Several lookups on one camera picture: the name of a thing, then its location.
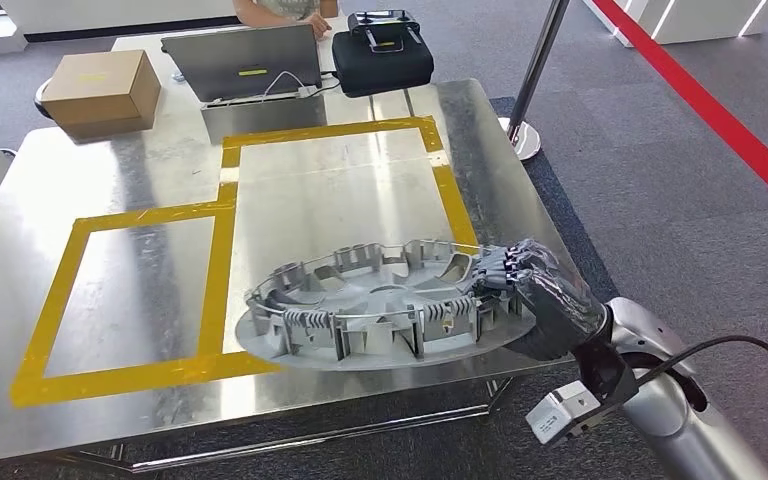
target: floor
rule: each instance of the floor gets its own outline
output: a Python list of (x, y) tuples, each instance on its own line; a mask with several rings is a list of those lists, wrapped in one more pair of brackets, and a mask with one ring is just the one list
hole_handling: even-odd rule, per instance
[[(341, 5), (354, 11), (385, 3)], [(401, 3), (422, 22), (435, 54), (435, 80), (478, 78), (500, 113), (519, 88), (548, 4), (528, 2), (523, 13), (517, 0)], [(31, 45), (24, 54), (1, 56), (0, 146), (15, 148), (27, 131), (50, 125), (35, 113), (31, 98), (60, 55), (111, 44)], [(668, 50), (768, 144), (768, 33)], [(22, 74), (7, 74), (15, 71)], [(615, 288), (641, 302), (688, 342), (737, 332), (768, 340), (768, 187), (577, 0), (528, 119), (545, 145), (529, 174), (545, 201), (558, 204), (553, 219), (565, 238), (580, 243), (576, 260), (587, 264), (589, 281), (604, 286), (603, 295)], [(711, 396), (768, 461), (768, 356), (729, 345), (700, 354), (695, 363)], [(164, 478), (663, 478), (619, 416), (559, 448), (537, 445), (524, 412), (574, 375), (559, 369), (524, 379), (487, 422), (320, 445)], [(126, 455), (256, 442), (436, 409), (477, 401), (479, 387), (413, 392), (270, 426), (136, 445)], [(41, 477), (96, 478), (36, 463), (0, 466), (0, 478)]]

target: yellow tape outline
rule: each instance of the yellow tape outline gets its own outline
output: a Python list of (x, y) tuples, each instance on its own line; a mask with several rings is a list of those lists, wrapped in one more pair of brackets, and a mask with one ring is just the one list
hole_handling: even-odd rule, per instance
[[(443, 142), (432, 117), (406, 117), (227, 137), (223, 141), (222, 167), (239, 167), (241, 149), (247, 146), (410, 128), (419, 129), (428, 153), (443, 150)], [(455, 242), (477, 244), (472, 222), (451, 167), (445, 164), (432, 165), (432, 171)], [(219, 185), (217, 199), (213, 202), (76, 219), (25, 356), (10, 387), (13, 405), (30, 407), (279, 371), (277, 365), (246, 352), (222, 353), (236, 201), (237, 183), (227, 182)], [(45, 377), (57, 331), (92, 232), (211, 217), (214, 219), (213, 235), (195, 356), (147, 365)]]

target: cardboard box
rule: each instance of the cardboard box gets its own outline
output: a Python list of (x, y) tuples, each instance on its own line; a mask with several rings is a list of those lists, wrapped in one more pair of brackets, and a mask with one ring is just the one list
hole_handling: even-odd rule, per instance
[(65, 55), (42, 95), (51, 118), (76, 139), (154, 126), (160, 82), (142, 50)]

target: stainless steel tabletop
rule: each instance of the stainless steel tabletop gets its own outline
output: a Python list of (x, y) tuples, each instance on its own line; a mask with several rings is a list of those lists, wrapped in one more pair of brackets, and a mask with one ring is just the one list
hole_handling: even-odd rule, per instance
[[(423, 368), (285, 369), (206, 383), (200, 382), (212, 364), (175, 367), (178, 359), (201, 358), (208, 311), (224, 312), (225, 336), (217, 337), (221, 351), (215, 353), (239, 352), (233, 331), (243, 292), (278, 265), (358, 243), (452, 240), (456, 225), (441, 200), (445, 178), (436, 176), (434, 166), (454, 173), (480, 242), (534, 237), (572, 267), (478, 82), (359, 99), (327, 95), (323, 101), (328, 125), (431, 116), (444, 150), (429, 152), (417, 129), (398, 129), (245, 147), (239, 168), (222, 168), (223, 150), (208, 141), (197, 109), (162, 114), (150, 131), (83, 145), (56, 128), (28, 135), (0, 188), (0, 459), (544, 366), (497, 350)], [(203, 207), (217, 195), (221, 200), (221, 182), (234, 186), (224, 191), (233, 195), (231, 210), (222, 207), (234, 212), (230, 227), (219, 213), (187, 216), (186, 208), (175, 209)], [(137, 226), (96, 229), (86, 235), (83, 255), (78, 251), (74, 258), (66, 247), (70, 232), (75, 237), (83, 225), (76, 219), (113, 225), (120, 216), (97, 217), (121, 212), (136, 212), (125, 217)], [(157, 212), (168, 215), (146, 220)], [(226, 298), (223, 288), (217, 296), (206, 284), (216, 273), (216, 255), (222, 283), (217, 232), (231, 227)], [(74, 281), (65, 283), (64, 292), (64, 284), (52, 284), (58, 267), (58, 275), (69, 276), (63, 271), (70, 255)], [(48, 332), (50, 355), (29, 350), (23, 363), (29, 343), (46, 343), (41, 330), (48, 327), (37, 328), (33, 341), (31, 336), (46, 299), (57, 295), (68, 302), (61, 305), (59, 329), (55, 322)], [(25, 382), (11, 390), (20, 365), (30, 371), (30, 364), (46, 379), (62, 381), (37, 387)], [(140, 365), (171, 366), (171, 373), (158, 377), (183, 374), (183, 380), (143, 390), (141, 385), (163, 380), (140, 368), (124, 377), (104, 373)], [(247, 368), (232, 367), (237, 373)], [(94, 397), (111, 388), (130, 393)]]

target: black cable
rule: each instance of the black cable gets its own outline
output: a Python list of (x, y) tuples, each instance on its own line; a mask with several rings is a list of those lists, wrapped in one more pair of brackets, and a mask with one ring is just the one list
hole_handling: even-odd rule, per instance
[(637, 379), (637, 386), (640, 387), (643, 384), (650, 382), (655, 378), (658, 378), (658, 376), (660, 376), (661, 374), (666, 373), (667, 370), (675, 367), (676, 365), (683, 362), (688, 357), (696, 353), (699, 353), (702, 350), (705, 350), (706, 348), (713, 347), (714, 345), (719, 345), (721, 343), (727, 343), (727, 342), (751, 343), (753, 345), (757, 345), (763, 348), (768, 352), (768, 343), (763, 340), (758, 340), (755, 337), (749, 337), (746, 335), (727, 335), (725, 337), (715, 338), (713, 340), (708, 340), (707, 342), (702, 342), (696, 346), (690, 347), (687, 350), (679, 353), (678, 355), (664, 361), (664, 363), (658, 365), (652, 370), (649, 370), (648, 372), (646, 372), (645, 375)]
[(319, 90), (313, 92), (310, 96), (319, 95), (322, 92), (327, 92), (328, 90), (334, 90), (335, 88), (340, 86), (340, 82), (337, 82), (336, 85), (331, 85), (330, 87), (320, 88)]

